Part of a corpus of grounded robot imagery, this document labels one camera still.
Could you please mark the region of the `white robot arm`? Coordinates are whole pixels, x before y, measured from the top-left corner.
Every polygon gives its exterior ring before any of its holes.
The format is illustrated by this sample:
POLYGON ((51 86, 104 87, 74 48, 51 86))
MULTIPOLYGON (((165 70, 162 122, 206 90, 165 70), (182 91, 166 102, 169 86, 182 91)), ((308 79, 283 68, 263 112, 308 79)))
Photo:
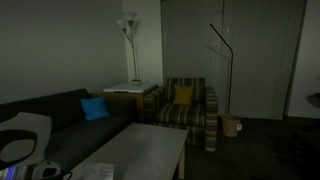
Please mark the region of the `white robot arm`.
POLYGON ((63 180, 67 175, 45 159, 52 120, 20 112, 0 124, 0 180, 63 180))

